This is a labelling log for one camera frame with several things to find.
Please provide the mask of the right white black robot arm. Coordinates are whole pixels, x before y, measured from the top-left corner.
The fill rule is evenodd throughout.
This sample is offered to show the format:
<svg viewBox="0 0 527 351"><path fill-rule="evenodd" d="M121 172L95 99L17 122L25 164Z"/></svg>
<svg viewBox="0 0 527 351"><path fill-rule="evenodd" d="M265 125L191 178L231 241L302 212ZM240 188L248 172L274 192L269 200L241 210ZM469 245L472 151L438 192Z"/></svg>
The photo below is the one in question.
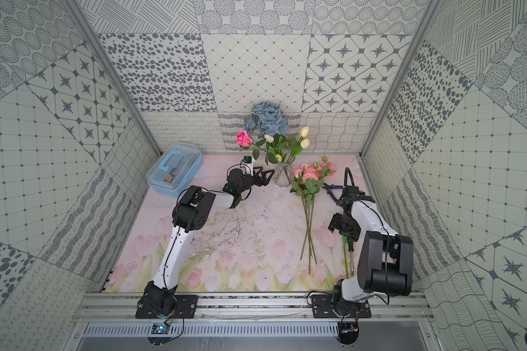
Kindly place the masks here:
<svg viewBox="0 0 527 351"><path fill-rule="evenodd" d="M339 316L375 295L384 295L389 302L392 297L410 294L413 241L394 230L373 201L355 200L345 206L342 214L333 216L329 230L337 230L349 244L361 247L357 275L341 279L334 288L332 307Z"/></svg>

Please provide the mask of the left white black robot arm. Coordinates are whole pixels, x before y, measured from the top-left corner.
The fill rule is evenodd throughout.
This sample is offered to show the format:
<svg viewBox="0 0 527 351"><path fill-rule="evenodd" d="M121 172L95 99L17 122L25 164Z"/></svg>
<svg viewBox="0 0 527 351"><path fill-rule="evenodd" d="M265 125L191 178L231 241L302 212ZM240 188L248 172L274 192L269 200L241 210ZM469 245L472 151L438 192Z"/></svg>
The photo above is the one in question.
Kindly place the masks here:
<svg viewBox="0 0 527 351"><path fill-rule="evenodd" d="M212 210L234 209L243 200L244 192L265 187L274 173L262 166L239 164L227 172L227 183L221 191L191 186L182 192L172 212L173 231L168 248L157 273L145 287L139 306L149 307L163 317L171 315L177 308L175 293L187 250Z"/></svg>

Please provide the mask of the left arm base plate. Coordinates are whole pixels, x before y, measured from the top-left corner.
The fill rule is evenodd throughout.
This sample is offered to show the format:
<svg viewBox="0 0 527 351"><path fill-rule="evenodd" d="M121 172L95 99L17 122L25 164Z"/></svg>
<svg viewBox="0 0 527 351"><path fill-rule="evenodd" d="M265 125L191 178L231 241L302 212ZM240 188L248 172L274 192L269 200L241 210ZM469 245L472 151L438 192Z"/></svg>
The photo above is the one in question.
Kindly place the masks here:
<svg viewBox="0 0 527 351"><path fill-rule="evenodd" d="M177 318L193 319L198 301L197 295L168 295L158 302L151 302L143 296L138 302L135 318L166 320L175 315Z"/></svg>

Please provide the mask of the magenta rose stem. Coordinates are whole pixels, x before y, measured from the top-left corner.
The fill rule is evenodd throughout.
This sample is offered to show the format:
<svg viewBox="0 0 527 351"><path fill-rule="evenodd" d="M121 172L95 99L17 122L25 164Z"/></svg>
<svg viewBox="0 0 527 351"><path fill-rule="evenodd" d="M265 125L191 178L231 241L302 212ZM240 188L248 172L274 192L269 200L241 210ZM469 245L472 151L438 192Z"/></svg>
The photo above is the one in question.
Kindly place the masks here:
<svg viewBox="0 0 527 351"><path fill-rule="evenodd" d="M270 135L264 135L261 139L254 141L247 131L243 130L237 134L237 144L243 150L252 150L253 159L268 154L269 147L275 139Z"/></svg>

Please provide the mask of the coral rose cluster stem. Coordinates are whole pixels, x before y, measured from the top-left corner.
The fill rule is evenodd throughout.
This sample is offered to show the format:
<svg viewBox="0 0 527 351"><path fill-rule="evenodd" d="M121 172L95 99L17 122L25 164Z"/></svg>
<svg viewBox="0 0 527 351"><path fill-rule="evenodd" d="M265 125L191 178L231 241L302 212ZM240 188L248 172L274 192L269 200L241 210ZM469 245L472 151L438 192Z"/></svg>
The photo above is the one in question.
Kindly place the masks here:
<svg viewBox="0 0 527 351"><path fill-rule="evenodd" d="M324 188L324 180L328 176L336 173L335 167L327 156L322 156L320 162L314 162L311 167L305 170L305 186L309 191L309 201L307 202L307 240L309 245L309 256L318 264L315 245L313 243L313 215L315 208L316 195Z"/></svg>

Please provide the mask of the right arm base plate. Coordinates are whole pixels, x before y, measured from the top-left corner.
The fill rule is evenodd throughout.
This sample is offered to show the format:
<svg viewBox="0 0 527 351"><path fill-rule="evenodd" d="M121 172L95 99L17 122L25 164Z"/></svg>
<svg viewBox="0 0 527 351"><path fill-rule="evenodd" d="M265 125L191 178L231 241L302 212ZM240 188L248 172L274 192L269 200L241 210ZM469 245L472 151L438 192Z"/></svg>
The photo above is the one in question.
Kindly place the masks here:
<svg viewBox="0 0 527 351"><path fill-rule="evenodd" d="M370 305L367 301L350 302L339 298L335 300L331 293L311 294L308 302L316 319L355 317L371 318Z"/></svg>

